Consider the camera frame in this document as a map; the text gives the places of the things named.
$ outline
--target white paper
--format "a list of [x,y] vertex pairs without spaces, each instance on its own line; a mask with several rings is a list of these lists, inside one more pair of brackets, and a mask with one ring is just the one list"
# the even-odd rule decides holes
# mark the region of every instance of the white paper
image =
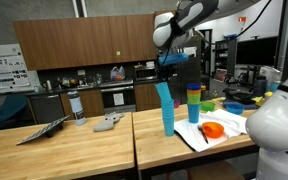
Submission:
[[[220,144],[231,137],[239,136],[241,133],[244,133],[245,123],[243,123],[243,117],[238,117],[232,113],[227,113],[229,112],[224,110],[217,110],[208,114],[200,113],[198,123],[192,124],[188,121],[188,119],[183,119],[175,122],[174,129],[182,136],[187,144],[189,144],[196,151],[201,152]],[[202,133],[197,129],[197,126],[202,125],[204,122],[217,122],[221,124],[224,127],[223,136],[216,139],[208,137],[207,144],[202,136]]]
[[29,85],[27,70],[21,56],[0,57],[0,89]]
[[124,104],[123,93],[113,94],[113,97],[114,97],[114,104],[115,105],[123,105]]

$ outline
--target gray wall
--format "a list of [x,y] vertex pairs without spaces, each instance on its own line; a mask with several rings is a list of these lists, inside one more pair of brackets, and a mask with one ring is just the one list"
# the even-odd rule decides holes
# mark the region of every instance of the gray wall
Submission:
[[[86,0],[88,16],[153,13],[177,0]],[[72,0],[0,0],[0,45],[17,43],[12,21],[75,17]]]

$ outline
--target black chair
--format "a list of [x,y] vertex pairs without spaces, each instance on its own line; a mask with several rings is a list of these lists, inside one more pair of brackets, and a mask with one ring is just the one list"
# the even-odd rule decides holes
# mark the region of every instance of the black chair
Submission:
[[23,115],[27,107],[27,100],[24,95],[7,95],[0,106],[0,130],[12,128],[16,120]]

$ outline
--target orange bowl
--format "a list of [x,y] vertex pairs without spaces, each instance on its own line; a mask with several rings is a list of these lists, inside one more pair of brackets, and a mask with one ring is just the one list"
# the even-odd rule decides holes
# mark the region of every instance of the orange bowl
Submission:
[[204,134],[210,138],[219,138],[224,133],[224,127],[216,122],[205,122],[202,124]]

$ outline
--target whiteboard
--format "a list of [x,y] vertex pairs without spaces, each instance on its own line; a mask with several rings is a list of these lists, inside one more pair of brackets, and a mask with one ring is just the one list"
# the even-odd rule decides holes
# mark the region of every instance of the whiteboard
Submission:
[[0,45],[0,93],[33,91],[40,82],[28,71],[19,44]]

